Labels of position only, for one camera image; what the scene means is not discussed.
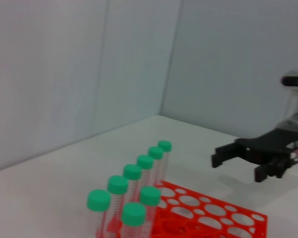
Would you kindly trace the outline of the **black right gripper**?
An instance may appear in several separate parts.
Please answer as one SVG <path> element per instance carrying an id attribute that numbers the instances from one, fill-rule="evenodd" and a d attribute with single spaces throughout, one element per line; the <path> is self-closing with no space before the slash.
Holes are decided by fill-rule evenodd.
<path id="1" fill-rule="evenodd" d="M 215 149 L 211 156 L 212 167 L 217 168 L 227 160 L 241 158 L 259 165 L 254 170 L 255 182 L 263 182 L 267 177 L 281 179 L 290 167 L 293 149 L 288 145 L 297 141 L 298 131 L 278 128 L 256 138 L 239 138 L 234 143 Z"/>

